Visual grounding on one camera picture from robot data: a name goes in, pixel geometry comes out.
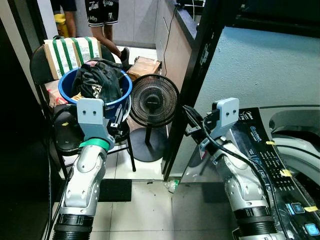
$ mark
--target blue bucket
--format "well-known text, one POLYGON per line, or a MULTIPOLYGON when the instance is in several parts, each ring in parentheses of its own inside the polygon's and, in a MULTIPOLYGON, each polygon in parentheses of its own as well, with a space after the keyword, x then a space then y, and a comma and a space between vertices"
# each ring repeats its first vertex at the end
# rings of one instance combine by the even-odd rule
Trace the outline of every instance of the blue bucket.
MULTIPOLYGON (((62 76, 58 84, 58 89, 61 96, 70 104, 77 104, 77 101, 71 99, 73 97, 71 96, 71 90, 72 90, 72 84, 74 83, 78 69, 79 67, 74 68, 71 71, 68 71, 66 74, 62 76)), ((124 77, 119 82, 120 88, 122 88, 122 97, 115 101, 104 104, 105 106, 104 116, 107 118, 112 118, 115 116, 116 111, 120 104, 122 105, 123 111, 125 111, 127 107, 129 107, 128 100, 129 100, 130 93, 132 91, 132 81, 124 71, 121 71, 121 72, 124 75, 124 77)))

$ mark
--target electric fan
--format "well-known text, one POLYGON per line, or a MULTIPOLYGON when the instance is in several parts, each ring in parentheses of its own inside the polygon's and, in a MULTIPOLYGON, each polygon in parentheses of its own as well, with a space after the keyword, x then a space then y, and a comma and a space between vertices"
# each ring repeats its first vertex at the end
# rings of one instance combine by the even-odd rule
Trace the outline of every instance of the electric fan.
POLYGON ((167 133, 152 128, 161 128, 173 120, 178 97, 177 87, 165 76, 148 74, 133 82, 130 116, 144 126, 130 133, 135 159, 154 162, 163 156, 167 133))

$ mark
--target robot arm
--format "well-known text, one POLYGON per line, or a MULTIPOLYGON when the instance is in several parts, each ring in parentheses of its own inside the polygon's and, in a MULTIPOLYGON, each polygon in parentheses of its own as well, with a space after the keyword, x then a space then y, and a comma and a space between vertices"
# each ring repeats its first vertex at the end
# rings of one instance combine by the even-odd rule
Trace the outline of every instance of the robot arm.
POLYGON ((77 102, 78 123, 84 132, 85 142, 75 160, 73 175, 62 196, 53 240, 89 239, 96 214, 100 183, 106 172, 107 152, 115 139, 108 128, 118 127, 122 111, 117 111, 116 123, 104 117, 104 102, 101 99, 82 98, 77 102))
POLYGON ((212 111, 203 119, 193 108, 184 106, 184 113, 191 129, 185 135, 191 135, 204 150, 213 156, 213 164, 223 178, 225 192, 238 228, 233 231, 237 240, 285 240, 285 236, 277 232, 270 205, 266 199, 261 183, 251 167, 244 161, 214 147, 204 134, 202 122, 211 129, 210 137, 218 139, 225 149, 243 155, 235 145, 226 141, 229 129, 237 122, 239 116, 239 100, 223 99, 212 104, 212 111))

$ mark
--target chair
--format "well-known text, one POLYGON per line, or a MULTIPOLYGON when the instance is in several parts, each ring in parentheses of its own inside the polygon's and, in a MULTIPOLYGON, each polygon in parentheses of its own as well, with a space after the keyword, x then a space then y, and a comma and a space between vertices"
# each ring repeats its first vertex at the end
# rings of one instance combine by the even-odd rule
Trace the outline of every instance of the chair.
MULTIPOLYGON (((102 58, 115 62, 112 53, 107 47, 101 45, 102 58)), ((52 111, 49 108, 49 94, 46 90, 45 84, 54 81, 51 70, 46 58, 45 50, 43 46, 38 47, 30 60, 30 72, 35 85, 37 95, 40 99, 43 114, 48 123, 50 124, 51 118, 54 113, 59 111, 64 105, 57 105, 52 111)), ((54 123, 55 134, 54 134, 54 145, 57 152, 59 164, 62 168, 63 175, 67 178, 68 172, 65 166, 62 156, 73 156, 78 154, 78 146, 84 140, 84 134, 76 120, 76 118, 69 112, 63 112, 54 123)), ((116 139, 116 143, 127 140, 128 147, 121 148, 119 150, 111 151, 108 154, 112 154, 118 151, 130 150, 130 158, 132 164, 132 171, 136 171, 134 156, 132 154, 132 147, 130 141, 130 129, 127 121, 124 121, 120 128, 122 129, 122 136, 116 139)))

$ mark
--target chair leg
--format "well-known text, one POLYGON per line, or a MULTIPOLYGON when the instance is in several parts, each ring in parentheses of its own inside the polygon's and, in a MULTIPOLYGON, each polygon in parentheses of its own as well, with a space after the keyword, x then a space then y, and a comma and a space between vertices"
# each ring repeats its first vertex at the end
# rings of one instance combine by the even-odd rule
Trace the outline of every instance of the chair leg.
POLYGON ((128 141, 129 153, 130 153, 130 158, 131 158, 132 171, 135 172, 136 171, 136 165, 135 165, 134 153, 132 152, 130 134, 128 134, 127 141, 128 141))
POLYGON ((61 166, 61 168, 62 168, 62 172, 63 172, 63 175, 64 175, 64 179, 67 179, 67 177, 68 177, 68 172, 67 172, 67 168, 66 168, 64 159, 63 159, 62 155, 60 154, 60 152, 58 152, 58 151, 57 151, 57 155, 58 155, 58 159, 59 159, 60 166, 61 166))

